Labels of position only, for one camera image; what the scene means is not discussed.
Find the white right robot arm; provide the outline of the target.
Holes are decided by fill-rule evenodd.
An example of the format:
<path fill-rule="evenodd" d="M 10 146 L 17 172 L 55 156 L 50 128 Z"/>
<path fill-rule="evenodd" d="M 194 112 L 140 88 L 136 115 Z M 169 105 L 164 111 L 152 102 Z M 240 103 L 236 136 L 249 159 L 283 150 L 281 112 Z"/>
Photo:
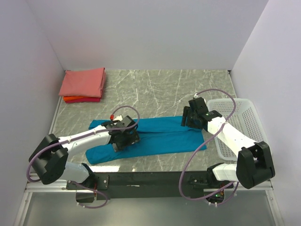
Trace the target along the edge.
<path fill-rule="evenodd" d="M 272 153 L 250 100 L 222 98 L 207 102 L 202 97 L 194 98 L 183 110 L 181 125 L 216 134 L 220 157 L 226 149 L 231 152 L 233 164 L 218 163 L 207 169 L 210 187 L 234 181 L 250 189 L 275 176 Z"/>

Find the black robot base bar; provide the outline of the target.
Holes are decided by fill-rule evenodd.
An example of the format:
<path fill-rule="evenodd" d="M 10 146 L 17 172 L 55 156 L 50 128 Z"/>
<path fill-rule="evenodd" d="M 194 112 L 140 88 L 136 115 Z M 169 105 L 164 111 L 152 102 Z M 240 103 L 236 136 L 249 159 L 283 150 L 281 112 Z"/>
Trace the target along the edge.
<path fill-rule="evenodd" d="M 96 172 L 95 183 L 85 184 L 103 192 L 109 199 L 179 197 L 180 171 Z M 219 189 L 230 181 L 217 181 L 208 171 L 188 171 L 182 179 L 182 192 L 190 198 L 204 196 L 205 189 Z"/>

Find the teal blue t shirt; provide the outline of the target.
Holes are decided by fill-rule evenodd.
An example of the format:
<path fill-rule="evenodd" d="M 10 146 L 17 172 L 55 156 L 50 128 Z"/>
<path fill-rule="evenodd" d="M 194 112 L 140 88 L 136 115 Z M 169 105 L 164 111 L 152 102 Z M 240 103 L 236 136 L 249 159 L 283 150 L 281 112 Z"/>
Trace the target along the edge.
<path fill-rule="evenodd" d="M 204 138 L 201 130 L 181 126 L 181 116 L 140 119 L 137 132 L 140 142 L 115 152 L 112 145 L 101 145 L 86 151 L 90 164 L 117 159 L 195 151 Z"/>

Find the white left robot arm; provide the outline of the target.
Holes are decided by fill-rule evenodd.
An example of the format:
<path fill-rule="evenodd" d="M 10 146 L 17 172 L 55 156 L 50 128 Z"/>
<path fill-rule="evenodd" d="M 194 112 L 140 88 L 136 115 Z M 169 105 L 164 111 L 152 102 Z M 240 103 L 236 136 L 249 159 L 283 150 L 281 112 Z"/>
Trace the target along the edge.
<path fill-rule="evenodd" d="M 37 181 L 49 185 L 58 179 L 76 182 L 83 189 L 97 184 L 94 172 L 85 164 L 70 162 L 70 158 L 97 146 L 111 145 L 116 152 L 138 143 L 138 121 L 130 116 L 122 120 L 105 121 L 93 129 L 66 137 L 49 134 L 43 138 L 29 158 Z"/>

